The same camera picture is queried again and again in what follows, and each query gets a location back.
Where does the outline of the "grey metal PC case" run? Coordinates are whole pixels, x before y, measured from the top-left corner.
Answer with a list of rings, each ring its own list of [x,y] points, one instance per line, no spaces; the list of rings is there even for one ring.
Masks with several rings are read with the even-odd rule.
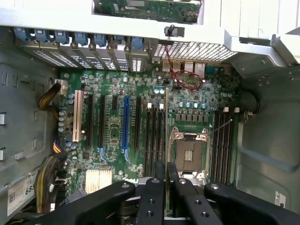
[[[171,24],[184,27],[184,37],[166,37]],[[30,29],[32,40],[18,39],[14,27]],[[50,30],[54,41],[38,41],[34,29]],[[56,41],[56,30],[69,31],[70,44]],[[87,47],[78,46],[76,32],[88,34]],[[106,35],[106,47],[94,34]],[[115,35],[127,42],[117,44]],[[132,37],[143,38],[142,55],[131,54]],[[143,73],[164,62],[189,74],[204,64],[228,66],[240,76],[239,90],[260,97],[256,115],[243,113],[239,99],[235,180],[225,185],[272,204],[275,191],[300,190],[300,0],[203,0],[196,23],[100,15],[93,0],[0,0],[0,225],[24,225],[89,195],[59,196],[65,179],[58,172],[68,156],[53,147],[68,92],[63,71]],[[34,196],[8,216],[8,190],[27,178]],[[134,225],[148,178],[135,184],[114,225]],[[185,179],[198,193],[216,182]],[[163,225],[192,225],[169,182]]]

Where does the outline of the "white expansion slot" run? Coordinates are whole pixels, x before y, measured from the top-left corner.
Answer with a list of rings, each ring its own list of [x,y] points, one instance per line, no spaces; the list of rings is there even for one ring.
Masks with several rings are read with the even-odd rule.
[[[75,90],[72,142],[81,141],[83,91]]]

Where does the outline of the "white printed sticker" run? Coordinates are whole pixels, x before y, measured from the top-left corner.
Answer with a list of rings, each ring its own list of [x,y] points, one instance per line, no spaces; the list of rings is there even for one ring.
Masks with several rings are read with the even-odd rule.
[[[274,204],[281,208],[300,211],[300,190],[294,193],[275,191]]]

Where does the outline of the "black case switch knob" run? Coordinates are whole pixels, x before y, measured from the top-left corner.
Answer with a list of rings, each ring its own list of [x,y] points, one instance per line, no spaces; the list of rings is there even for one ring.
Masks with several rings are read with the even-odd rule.
[[[164,30],[166,37],[180,37],[183,38],[185,34],[184,27],[176,27],[175,25],[171,24],[170,26],[166,26]]]

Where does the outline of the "black RAM slot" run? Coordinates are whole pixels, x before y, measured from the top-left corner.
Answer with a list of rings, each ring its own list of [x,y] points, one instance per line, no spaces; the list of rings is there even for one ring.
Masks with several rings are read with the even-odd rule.
[[[156,161],[160,160],[160,139],[161,139],[161,124],[162,124],[162,115],[161,110],[158,112],[157,118],[157,149],[156,149]]]
[[[220,129],[220,148],[219,148],[219,168],[218,168],[218,181],[221,181],[221,172],[222,172],[222,162],[223,162],[223,144],[224,144],[224,135],[225,135],[225,124],[226,123],[226,116],[222,114],[222,127]]]
[[[148,142],[149,142],[149,123],[150,123],[150,110],[147,110],[146,113],[146,125],[145,125],[145,151],[144,151],[144,176],[147,175],[148,170]]]
[[[212,166],[211,166],[211,180],[217,181],[217,158],[218,158],[218,127],[220,125],[219,112],[215,112],[215,124],[213,133],[213,154],[212,154]]]
[[[163,104],[160,104],[159,119],[159,161],[165,163],[165,109]]]
[[[223,160],[223,183],[226,183],[226,175],[227,175],[227,158],[228,158],[228,142],[230,136],[230,124],[231,124],[231,116],[229,113],[226,114],[227,125],[225,126],[225,137],[224,137],[224,160]]]
[[[238,139],[238,123],[239,123],[239,113],[234,112],[232,114],[232,140],[231,140],[231,161],[230,161],[230,171],[229,171],[229,181],[228,183],[233,186],[235,180],[235,167],[237,161],[237,139]]]
[[[151,111],[151,142],[150,142],[150,172],[149,175],[152,175],[152,163],[153,163],[153,152],[154,152],[154,142],[155,142],[155,125],[156,125],[156,109],[153,107]]]

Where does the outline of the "metal CPU socket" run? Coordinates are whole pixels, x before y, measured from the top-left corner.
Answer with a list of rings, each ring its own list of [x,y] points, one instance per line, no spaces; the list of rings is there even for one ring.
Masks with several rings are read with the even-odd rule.
[[[207,128],[201,132],[180,131],[173,127],[169,150],[174,151],[174,163],[179,177],[205,180],[209,170],[210,135]]]

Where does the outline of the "thin socket locking lever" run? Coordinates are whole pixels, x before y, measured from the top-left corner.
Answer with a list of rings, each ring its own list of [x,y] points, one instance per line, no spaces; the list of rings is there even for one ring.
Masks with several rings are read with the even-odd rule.
[[[219,126],[218,128],[214,129],[213,131],[211,131],[208,135],[211,135],[213,133],[215,133],[216,131],[220,130],[221,128],[225,127],[226,125],[230,124],[233,121],[233,119],[228,120],[226,123],[224,123],[223,125]]]

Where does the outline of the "long black expansion slot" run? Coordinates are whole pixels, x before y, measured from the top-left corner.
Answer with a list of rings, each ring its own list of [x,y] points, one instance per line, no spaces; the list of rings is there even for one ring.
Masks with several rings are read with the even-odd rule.
[[[94,105],[94,100],[93,100],[93,95],[89,95],[89,105],[88,105],[88,135],[87,135],[87,145],[88,147],[92,146],[92,141],[93,141],[93,105]]]
[[[136,98],[135,109],[135,132],[134,132],[134,149],[139,148],[140,123],[141,123],[141,97]]]
[[[100,109],[99,109],[99,147],[104,145],[105,136],[105,95],[100,96]]]

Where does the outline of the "green motherboard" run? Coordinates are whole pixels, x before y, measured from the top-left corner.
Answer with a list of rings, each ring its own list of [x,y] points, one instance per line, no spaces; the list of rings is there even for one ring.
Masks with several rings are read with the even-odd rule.
[[[168,64],[150,67],[143,73],[96,70],[66,70],[61,78],[68,85],[66,96],[60,99],[58,138],[53,147],[67,152],[67,159],[58,172],[65,184],[59,189],[60,197],[67,197],[77,191],[85,192],[85,176],[89,169],[111,170],[112,183],[125,180],[134,184],[144,176],[144,149],[146,113],[150,110],[148,170],[146,177],[155,175],[158,112],[160,104],[165,109],[165,89],[169,88],[169,135],[173,127],[180,131],[201,132],[207,128],[214,130],[215,112],[222,114],[239,113],[240,76],[237,72],[223,65],[202,65],[198,73],[181,73],[170,70]],[[83,91],[81,141],[72,142],[75,90]],[[93,141],[87,145],[89,95],[93,95]],[[105,136],[104,145],[99,147],[99,109],[100,96],[105,95]],[[112,97],[118,96],[118,109],[112,110]],[[122,149],[124,97],[130,96],[130,113],[128,126],[128,146],[125,153]],[[136,98],[141,97],[141,123],[139,148],[134,149]],[[151,111],[156,109],[155,142],[150,172]],[[231,136],[228,142],[228,160],[226,183],[229,184],[231,161]],[[219,168],[220,130],[218,130],[217,181]],[[202,182],[211,180],[213,154],[213,134],[210,135],[208,177]],[[223,183],[223,162],[221,181]]]

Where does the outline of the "green circuit board card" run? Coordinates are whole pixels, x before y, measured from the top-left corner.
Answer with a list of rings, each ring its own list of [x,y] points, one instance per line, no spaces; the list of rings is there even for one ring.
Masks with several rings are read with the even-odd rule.
[[[93,0],[94,12],[159,22],[196,23],[203,0]]]

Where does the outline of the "silver chipset heat sink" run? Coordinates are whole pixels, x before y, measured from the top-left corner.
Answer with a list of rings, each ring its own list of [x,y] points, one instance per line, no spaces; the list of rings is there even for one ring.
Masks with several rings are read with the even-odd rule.
[[[85,176],[85,192],[87,194],[94,193],[112,184],[111,170],[89,169]]]

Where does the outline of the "blue expansion slot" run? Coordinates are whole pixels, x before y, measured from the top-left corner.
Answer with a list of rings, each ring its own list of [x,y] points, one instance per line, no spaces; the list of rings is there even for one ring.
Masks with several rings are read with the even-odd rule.
[[[123,108],[123,135],[122,135],[122,149],[124,153],[128,149],[129,113],[130,113],[130,96],[125,96],[124,108]]]

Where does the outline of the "blue card retention clip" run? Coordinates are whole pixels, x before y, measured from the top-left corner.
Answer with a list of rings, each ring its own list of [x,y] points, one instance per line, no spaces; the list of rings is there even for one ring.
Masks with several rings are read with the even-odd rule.
[[[106,47],[107,45],[107,38],[104,34],[94,34],[94,42],[99,47]]]
[[[56,30],[55,31],[55,40],[61,43],[62,45],[70,44],[69,31]]]
[[[51,36],[50,30],[34,29],[35,37],[42,43],[50,43],[54,41],[54,37]]]
[[[114,41],[119,45],[122,43],[126,43],[127,39],[128,39],[127,36],[120,36],[120,35],[114,36]]]
[[[89,45],[88,34],[84,32],[76,32],[75,41],[79,47],[87,47]]]
[[[131,54],[142,55],[143,54],[143,38],[132,37],[131,38]]]
[[[14,27],[15,36],[22,41],[31,41],[32,36],[30,29],[22,27]]]

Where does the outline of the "white barcode label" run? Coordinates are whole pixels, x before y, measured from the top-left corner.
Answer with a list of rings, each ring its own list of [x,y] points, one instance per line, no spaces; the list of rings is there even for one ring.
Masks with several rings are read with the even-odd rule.
[[[27,178],[8,190],[7,215],[11,215],[34,196],[34,179]]]

